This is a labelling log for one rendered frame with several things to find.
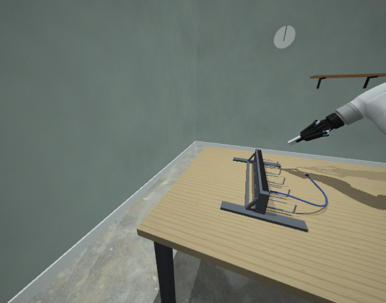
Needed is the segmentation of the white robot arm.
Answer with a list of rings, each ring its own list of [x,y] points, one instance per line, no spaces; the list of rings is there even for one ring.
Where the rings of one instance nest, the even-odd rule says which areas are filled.
[[[386,135],[386,82],[336,109],[336,114],[347,125],[366,117]]]

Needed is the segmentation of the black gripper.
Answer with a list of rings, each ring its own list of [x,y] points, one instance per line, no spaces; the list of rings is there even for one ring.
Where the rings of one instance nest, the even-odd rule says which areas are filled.
[[[288,143],[292,146],[302,140],[310,141],[317,138],[321,138],[323,136],[329,136],[329,131],[332,131],[334,128],[337,129],[342,126],[344,126],[344,123],[341,118],[336,113],[332,113],[328,115],[324,120],[315,120],[311,125],[309,125],[302,132],[300,132],[301,135],[288,141]]]

